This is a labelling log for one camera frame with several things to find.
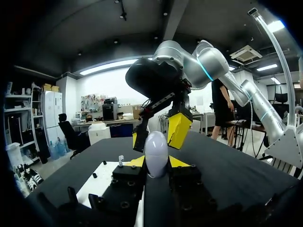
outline person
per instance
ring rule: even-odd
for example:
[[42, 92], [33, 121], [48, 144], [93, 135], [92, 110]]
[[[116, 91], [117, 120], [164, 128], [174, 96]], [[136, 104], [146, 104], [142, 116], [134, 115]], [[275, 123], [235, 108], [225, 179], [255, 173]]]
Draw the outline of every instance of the person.
[[[224, 86], [224, 84], [219, 79], [212, 81], [212, 96], [215, 115], [215, 124], [212, 139], [217, 140], [220, 128], [225, 127], [226, 122], [234, 120], [234, 107], [229, 97], [226, 86]], [[227, 139], [228, 145], [232, 146], [232, 127], [227, 128]]]

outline printer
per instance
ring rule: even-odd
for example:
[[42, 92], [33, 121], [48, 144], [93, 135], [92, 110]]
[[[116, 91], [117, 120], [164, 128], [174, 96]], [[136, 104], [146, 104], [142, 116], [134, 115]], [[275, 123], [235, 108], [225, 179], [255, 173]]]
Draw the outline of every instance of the printer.
[[118, 101], [116, 97], [106, 98], [102, 105], [103, 120], [112, 121], [117, 120]]

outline office chair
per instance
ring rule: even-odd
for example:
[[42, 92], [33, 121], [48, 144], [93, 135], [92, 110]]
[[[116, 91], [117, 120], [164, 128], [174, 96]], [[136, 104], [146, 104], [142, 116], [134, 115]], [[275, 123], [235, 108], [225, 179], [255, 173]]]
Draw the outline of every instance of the office chair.
[[280, 102], [280, 104], [275, 103], [275, 104], [272, 104], [272, 106], [276, 110], [276, 112], [278, 113], [278, 115], [282, 119], [284, 119], [287, 116], [287, 114], [285, 114], [285, 113], [286, 112], [289, 113], [289, 105], [288, 104], [284, 104], [288, 100], [287, 93], [284, 93], [284, 94], [276, 93], [275, 97], [276, 97], [275, 100], [277, 102]]
[[75, 132], [70, 122], [66, 120], [66, 114], [59, 114], [59, 126], [65, 135], [67, 146], [74, 150], [71, 159], [90, 146], [86, 132]]

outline sneaker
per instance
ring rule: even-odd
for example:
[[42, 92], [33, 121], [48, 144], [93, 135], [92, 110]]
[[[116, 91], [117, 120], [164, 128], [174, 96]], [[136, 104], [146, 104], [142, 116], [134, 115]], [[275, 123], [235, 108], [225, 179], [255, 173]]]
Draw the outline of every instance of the sneaker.
[[21, 164], [19, 164], [17, 166], [17, 170], [19, 171], [20, 177], [22, 177], [24, 179], [25, 171], [24, 171], [24, 168], [23, 168], [23, 166]]
[[25, 173], [24, 176], [29, 189], [33, 191], [37, 187], [37, 183], [34, 181], [30, 174]]
[[28, 165], [24, 164], [24, 169], [25, 169], [25, 172], [27, 174], [29, 174], [34, 182], [38, 185], [38, 184], [41, 184], [43, 182], [43, 178], [39, 175], [39, 173], [31, 168], [28, 167]]

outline black shorts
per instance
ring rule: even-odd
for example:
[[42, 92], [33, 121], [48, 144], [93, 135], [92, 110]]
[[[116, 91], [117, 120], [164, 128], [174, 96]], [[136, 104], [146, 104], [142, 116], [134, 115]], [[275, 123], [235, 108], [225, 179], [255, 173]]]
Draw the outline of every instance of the black shorts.
[[230, 109], [227, 110], [215, 110], [215, 126], [226, 127], [226, 122], [233, 121], [233, 113]]

